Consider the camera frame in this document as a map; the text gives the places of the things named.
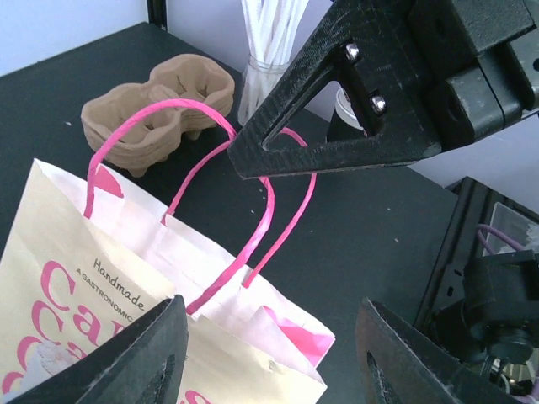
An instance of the white wall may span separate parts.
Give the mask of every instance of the white wall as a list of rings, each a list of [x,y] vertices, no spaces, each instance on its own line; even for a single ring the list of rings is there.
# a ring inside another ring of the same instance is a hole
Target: white wall
[[[297,52],[330,7],[311,0],[298,31]],[[248,59],[240,0],[168,0],[168,30],[237,70]],[[328,86],[308,108],[329,120],[338,86]],[[446,186],[471,176],[539,212],[539,120],[537,117],[479,142],[415,164],[414,169]]]
[[[303,15],[292,55],[301,49],[328,11],[329,0],[311,0]],[[238,71],[247,65],[249,50],[240,0],[168,0],[168,32]],[[339,85],[330,83],[307,106],[329,120]]]
[[[143,21],[146,0],[0,0],[0,76]]]

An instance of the metal screw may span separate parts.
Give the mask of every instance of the metal screw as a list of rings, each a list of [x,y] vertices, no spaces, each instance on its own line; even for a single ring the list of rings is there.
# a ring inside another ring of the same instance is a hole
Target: metal screw
[[[360,48],[356,44],[346,46],[346,57],[349,61],[357,61],[360,58]]]
[[[386,112],[386,100],[381,95],[371,97],[371,106],[375,113],[383,114]]]

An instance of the dark tabletop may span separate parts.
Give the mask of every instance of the dark tabletop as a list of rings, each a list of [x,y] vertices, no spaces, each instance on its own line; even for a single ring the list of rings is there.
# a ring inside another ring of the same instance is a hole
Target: dark tabletop
[[[200,52],[139,24],[0,78],[0,243],[34,157],[85,176],[92,151],[80,121],[83,104],[123,82],[145,82],[154,66],[180,53]],[[324,136],[328,123],[302,111],[290,127],[309,140]],[[169,202],[188,170],[225,138],[223,130],[208,130],[185,141],[135,182]],[[284,229],[307,182],[274,180],[275,218],[251,264]],[[225,153],[195,178],[177,216],[237,254],[264,211],[261,189],[256,180],[242,181]],[[319,366],[328,384],[321,403],[363,402],[354,335],[360,301],[369,296],[414,320],[455,202],[455,195],[405,167],[319,176],[307,212],[264,277],[336,335]]]

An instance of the cardboard cup holder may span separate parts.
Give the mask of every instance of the cardboard cup holder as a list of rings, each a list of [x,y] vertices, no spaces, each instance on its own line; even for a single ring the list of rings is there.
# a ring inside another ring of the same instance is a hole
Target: cardboard cup holder
[[[180,55],[155,66],[144,83],[125,83],[83,106],[81,121],[90,147],[97,151],[134,113],[158,101],[189,98],[227,116],[232,110],[235,83],[212,59]],[[135,126],[105,158],[133,177],[141,177],[156,162],[174,152],[185,134],[196,140],[216,123],[193,109],[165,109]]]

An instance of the twisted paper handle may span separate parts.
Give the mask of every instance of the twisted paper handle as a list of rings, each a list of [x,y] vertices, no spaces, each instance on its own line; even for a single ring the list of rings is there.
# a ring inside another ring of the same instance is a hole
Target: twisted paper handle
[[[193,179],[193,177],[200,171],[204,165],[206,165],[213,157],[217,154],[224,152],[232,143],[234,137],[236,137],[236,131],[230,123],[222,116],[219,112],[215,111],[213,108],[192,99],[187,98],[174,98],[160,101],[158,103],[147,106],[144,109],[141,109],[139,112],[131,116],[126,122],[124,122],[117,130],[115,130],[112,135],[107,139],[107,141],[99,148],[99,150],[93,155],[90,160],[88,167],[88,193],[86,198],[86,209],[84,210],[84,216],[88,219],[91,218],[93,212],[93,202],[95,200],[95,179],[97,174],[97,169],[99,164],[104,160],[105,156],[112,149],[112,147],[120,141],[122,136],[124,136],[131,128],[143,121],[148,115],[154,114],[162,109],[166,108],[190,108],[197,109],[204,114],[207,114],[212,118],[219,126],[221,126],[228,134],[228,141],[225,141],[223,144],[216,147],[214,150],[210,151],[200,162],[198,162],[189,172],[181,187],[178,190],[178,193],[174,196],[172,203],[168,207],[165,215],[162,218],[162,223],[165,223],[166,215],[173,215],[178,206],[179,201],[184,195],[187,186]],[[291,136],[296,140],[301,146],[306,146],[307,143],[293,130],[285,128],[282,133],[285,133]],[[283,233],[279,236],[274,245],[269,249],[265,256],[257,265],[254,271],[248,276],[248,278],[243,283],[244,287],[249,287],[254,280],[254,277],[262,270],[262,268],[267,264],[275,252],[280,248],[280,246],[285,242],[286,238],[291,234],[292,230],[296,226],[303,212],[305,211],[309,201],[312,197],[312,192],[316,184],[316,174],[311,175],[311,181],[307,189],[307,194],[300,205],[298,211],[292,217],[291,222],[286,226]],[[236,274],[236,272],[243,267],[253,254],[256,247],[260,244],[260,241],[270,228],[271,221],[273,219],[273,214],[275,211],[275,193],[271,182],[267,177],[259,178],[259,181],[266,187],[268,190],[268,199],[266,202],[266,211],[260,220],[260,223],[257,225],[253,235],[249,238],[247,244],[242,249],[242,251],[237,255],[236,259],[226,268],[223,273],[210,285],[202,294],[201,297],[193,301],[190,305],[187,306],[187,313],[193,314],[199,310],[205,303],[207,303],[211,297],[213,297],[225,284],[227,284],[230,279]]]

